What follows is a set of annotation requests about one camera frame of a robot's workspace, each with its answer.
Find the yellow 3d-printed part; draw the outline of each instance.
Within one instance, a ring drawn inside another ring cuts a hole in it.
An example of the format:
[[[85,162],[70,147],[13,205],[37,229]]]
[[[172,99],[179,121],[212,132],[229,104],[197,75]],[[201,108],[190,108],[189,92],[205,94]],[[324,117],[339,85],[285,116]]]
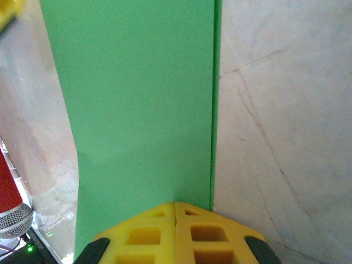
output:
[[[163,203],[99,235],[110,239],[99,264],[176,264],[174,203]]]
[[[104,231],[94,240],[110,240],[99,264],[257,264],[246,237],[264,241],[257,231],[218,214],[170,202]]]
[[[0,31],[22,13],[24,0],[0,0]]]
[[[257,231],[189,203],[176,202],[176,244],[178,263],[258,263],[245,241]]]

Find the cable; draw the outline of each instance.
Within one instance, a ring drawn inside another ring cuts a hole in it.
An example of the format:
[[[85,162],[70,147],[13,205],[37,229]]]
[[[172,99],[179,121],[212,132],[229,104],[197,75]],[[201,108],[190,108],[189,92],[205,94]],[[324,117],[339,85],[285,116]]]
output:
[[[21,239],[19,238],[17,245],[13,249],[11,249],[10,251],[3,253],[3,254],[0,254],[0,257],[6,256],[7,254],[10,254],[11,252],[13,252],[19,246],[20,243],[21,243]]]

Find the microphone grille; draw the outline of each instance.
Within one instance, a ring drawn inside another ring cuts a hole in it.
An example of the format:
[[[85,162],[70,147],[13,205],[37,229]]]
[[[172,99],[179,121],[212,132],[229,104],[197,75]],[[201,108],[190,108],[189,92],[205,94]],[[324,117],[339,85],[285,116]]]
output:
[[[23,235],[31,227],[33,210],[25,203],[0,213],[0,239],[16,238]]]

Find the black rubber piece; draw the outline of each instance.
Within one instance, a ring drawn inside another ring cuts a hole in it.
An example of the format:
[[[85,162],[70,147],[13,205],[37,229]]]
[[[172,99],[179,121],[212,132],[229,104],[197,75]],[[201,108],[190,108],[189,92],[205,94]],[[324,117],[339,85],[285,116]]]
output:
[[[100,238],[89,243],[73,264],[98,264],[109,243],[108,238]]]
[[[282,264],[268,243],[254,236],[244,238],[259,264]]]

